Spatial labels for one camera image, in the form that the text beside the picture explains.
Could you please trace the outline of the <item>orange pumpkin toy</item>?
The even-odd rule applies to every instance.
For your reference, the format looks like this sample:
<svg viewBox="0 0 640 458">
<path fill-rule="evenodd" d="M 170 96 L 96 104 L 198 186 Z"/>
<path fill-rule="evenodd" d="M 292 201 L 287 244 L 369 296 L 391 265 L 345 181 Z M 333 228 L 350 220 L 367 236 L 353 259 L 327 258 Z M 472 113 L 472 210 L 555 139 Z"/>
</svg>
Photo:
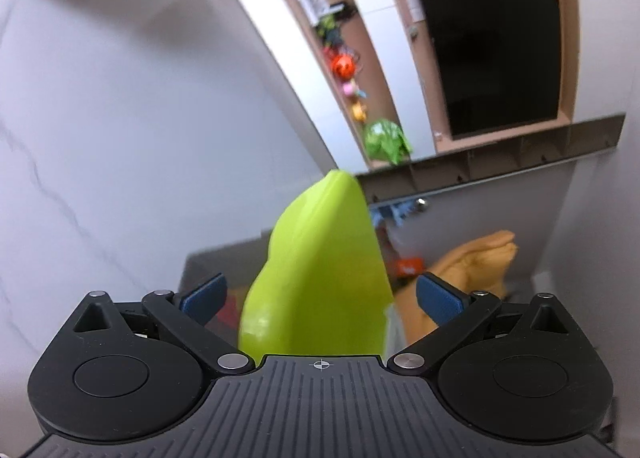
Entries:
<svg viewBox="0 0 640 458">
<path fill-rule="evenodd" d="M 331 60 L 330 69 L 340 80 L 351 80 L 357 71 L 357 63 L 351 54 L 337 54 Z"/>
</svg>

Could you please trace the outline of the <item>lime green bin lid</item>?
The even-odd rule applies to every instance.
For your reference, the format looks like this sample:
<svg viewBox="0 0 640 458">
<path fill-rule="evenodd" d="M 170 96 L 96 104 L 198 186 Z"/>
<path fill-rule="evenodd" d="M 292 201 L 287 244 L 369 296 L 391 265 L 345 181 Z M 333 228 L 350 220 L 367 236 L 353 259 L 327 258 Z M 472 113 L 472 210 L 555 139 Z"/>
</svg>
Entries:
<svg viewBox="0 0 640 458">
<path fill-rule="evenodd" d="M 273 227 L 245 298 L 239 348 L 266 355 L 383 355 L 393 302 L 378 237 L 357 179 L 334 170 Z"/>
</svg>

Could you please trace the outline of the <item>green plush toy on shelf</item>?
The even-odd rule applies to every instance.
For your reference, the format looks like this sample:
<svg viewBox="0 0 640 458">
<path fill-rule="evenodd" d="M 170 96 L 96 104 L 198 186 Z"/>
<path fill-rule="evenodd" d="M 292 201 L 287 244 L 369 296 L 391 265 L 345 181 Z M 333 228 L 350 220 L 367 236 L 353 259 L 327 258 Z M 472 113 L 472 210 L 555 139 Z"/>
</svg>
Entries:
<svg viewBox="0 0 640 458">
<path fill-rule="evenodd" d="M 398 165 L 412 153 L 412 147 L 401 127 L 386 119 L 364 126 L 362 141 L 371 160 Z"/>
</svg>

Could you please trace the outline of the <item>black television screen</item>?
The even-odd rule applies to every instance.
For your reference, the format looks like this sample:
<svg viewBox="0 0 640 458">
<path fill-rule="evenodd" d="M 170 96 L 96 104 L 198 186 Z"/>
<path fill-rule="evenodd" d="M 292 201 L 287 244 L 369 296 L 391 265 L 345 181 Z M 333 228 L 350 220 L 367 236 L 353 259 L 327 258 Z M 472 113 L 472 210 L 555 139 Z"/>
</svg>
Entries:
<svg viewBox="0 0 640 458">
<path fill-rule="evenodd" d="M 421 0 L 452 136 L 553 120 L 559 0 Z"/>
</svg>

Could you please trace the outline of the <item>mustard yellow sofa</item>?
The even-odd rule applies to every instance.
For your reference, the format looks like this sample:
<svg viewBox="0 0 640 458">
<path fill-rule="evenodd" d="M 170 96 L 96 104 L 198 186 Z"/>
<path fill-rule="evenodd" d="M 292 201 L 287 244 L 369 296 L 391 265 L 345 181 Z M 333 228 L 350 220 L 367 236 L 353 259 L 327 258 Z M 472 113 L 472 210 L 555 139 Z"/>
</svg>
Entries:
<svg viewBox="0 0 640 458">
<path fill-rule="evenodd" d="M 465 293 L 483 290 L 504 299 L 506 272 L 518 253 L 515 233 L 499 230 L 460 245 L 434 263 L 428 271 Z M 438 325 L 424 313 L 416 298 L 416 278 L 394 294 L 408 343 L 434 331 Z"/>
</svg>

